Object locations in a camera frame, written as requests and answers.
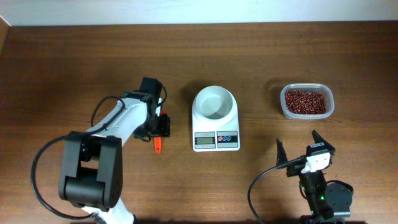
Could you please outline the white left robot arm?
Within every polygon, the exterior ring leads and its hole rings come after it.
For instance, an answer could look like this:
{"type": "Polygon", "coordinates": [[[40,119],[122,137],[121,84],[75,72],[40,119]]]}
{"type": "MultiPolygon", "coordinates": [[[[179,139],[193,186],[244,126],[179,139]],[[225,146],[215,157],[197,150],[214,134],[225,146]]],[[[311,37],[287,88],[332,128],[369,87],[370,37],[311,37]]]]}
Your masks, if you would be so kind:
{"type": "Polygon", "coordinates": [[[83,209],[95,223],[135,223],[121,200],[122,147],[131,136],[145,142],[168,137],[170,118],[161,109],[157,96],[125,93],[97,125],[71,132],[63,151],[60,198],[83,209]]]}

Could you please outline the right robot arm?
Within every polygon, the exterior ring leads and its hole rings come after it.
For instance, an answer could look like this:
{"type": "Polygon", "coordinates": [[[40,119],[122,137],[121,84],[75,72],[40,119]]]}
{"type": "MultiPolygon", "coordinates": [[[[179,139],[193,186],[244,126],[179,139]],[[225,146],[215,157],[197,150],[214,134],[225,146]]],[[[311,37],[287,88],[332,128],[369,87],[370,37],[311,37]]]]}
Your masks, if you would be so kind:
{"type": "Polygon", "coordinates": [[[300,223],[344,223],[351,215],[354,189],[340,180],[325,179],[324,170],[332,165],[336,149],[315,130],[312,137],[314,143],[307,146],[305,155],[291,161],[277,139],[276,165],[286,170],[287,177],[299,178],[300,193],[311,211],[300,217],[300,223]]]}

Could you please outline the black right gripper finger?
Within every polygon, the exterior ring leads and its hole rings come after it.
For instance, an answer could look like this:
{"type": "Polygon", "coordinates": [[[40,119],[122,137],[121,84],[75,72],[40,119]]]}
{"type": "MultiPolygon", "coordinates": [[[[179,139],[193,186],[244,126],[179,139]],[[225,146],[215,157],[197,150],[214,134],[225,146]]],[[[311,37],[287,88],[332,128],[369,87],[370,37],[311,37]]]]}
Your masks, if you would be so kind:
{"type": "Polygon", "coordinates": [[[285,168],[286,164],[288,163],[288,159],[285,149],[283,147],[283,143],[279,138],[276,139],[276,145],[277,145],[276,166],[279,168],[285,168]]]}
{"type": "Polygon", "coordinates": [[[312,137],[313,137],[315,144],[325,142],[325,140],[319,135],[319,133],[316,130],[312,131],[312,137]]]}

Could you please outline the orange measuring scoop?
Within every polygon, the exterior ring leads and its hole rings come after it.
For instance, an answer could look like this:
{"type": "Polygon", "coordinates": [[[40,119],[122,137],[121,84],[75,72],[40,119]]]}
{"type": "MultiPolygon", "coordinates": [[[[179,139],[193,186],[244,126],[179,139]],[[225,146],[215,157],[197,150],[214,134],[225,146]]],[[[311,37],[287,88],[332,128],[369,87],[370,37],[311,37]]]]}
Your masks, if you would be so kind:
{"type": "Polygon", "coordinates": [[[156,136],[154,138],[154,149],[157,154],[162,152],[162,136],[156,136]]]}

